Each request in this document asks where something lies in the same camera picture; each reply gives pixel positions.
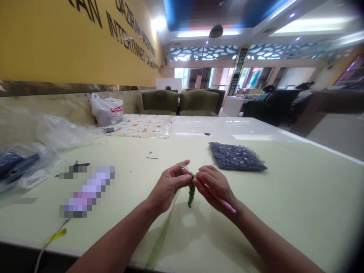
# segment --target green strap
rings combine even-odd
[[[174,204],[175,204],[175,202],[177,200],[178,194],[179,194],[179,190],[177,191],[176,195],[173,198],[172,209],[171,209],[171,211],[170,211],[170,213],[168,215],[167,220],[164,223],[164,226],[162,228],[162,231],[160,232],[158,240],[155,243],[155,246],[153,247],[152,253],[149,256],[149,259],[148,259],[147,264],[145,266],[145,269],[147,269],[147,270],[154,270],[154,267],[155,267],[155,264],[157,263],[159,254],[162,251],[162,247],[164,245],[164,240],[166,238],[168,227],[169,227],[169,222],[171,221],[171,214],[172,214],[172,211],[174,209]]]

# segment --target white cable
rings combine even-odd
[[[51,239],[57,234],[57,232],[59,232],[62,228],[63,228],[63,226],[70,220],[71,218],[67,218],[67,219],[64,219],[63,220],[63,222],[62,222],[62,225],[59,227],[59,229],[57,229],[57,231],[52,235],[52,237],[51,237]],[[39,253],[39,256],[38,256],[38,260],[37,260],[37,264],[35,265],[35,269],[34,269],[34,273],[37,273],[37,271],[38,271],[38,267],[39,267],[39,263],[40,263],[40,261],[41,261],[41,257],[42,257],[42,254],[43,254],[43,252],[45,251],[45,249],[49,246],[49,244],[51,243],[51,240],[48,242],[48,243],[46,243],[46,242],[44,242],[44,246],[43,246],[43,248],[42,248],[42,250],[41,250],[41,252]]]

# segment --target person's left hand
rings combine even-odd
[[[188,165],[190,161],[185,160],[183,163]],[[188,182],[192,180],[189,174],[181,175],[181,169],[181,163],[166,169],[147,198],[160,213],[164,213],[169,209],[177,190],[187,186]]]

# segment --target gray crochet piece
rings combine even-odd
[[[210,149],[220,169],[237,171],[263,171],[268,169],[264,161],[244,146],[210,142]]]

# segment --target green crochet work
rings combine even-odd
[[[186,167],[186,165],[183,162],[180,162],[178,164]],[[179,171],[176,175],[180,176],[180,175],[182,175],[182,172]],[[193,173],[190,173],[190,175],[191,175],[191,181],[188,183],[188,187],[190,188],[190,192],[189,192],[190,196],[188,198],[188,203],[187,203],[189,208],[191,208],[191,206],[192,206],[193,197],[195,195],[195,190],[196,190],[196,186],[192,183],[192,180],[195,177],[195,175]]]
[[[191,208],[192,206],[192,202],[193,202],[193,197],[195,196],[195,190],[196,190],[196,186],[192,183],[192,180],[188,183],[188,187],[190,188],[190,197],[188,198],[188,207]]]

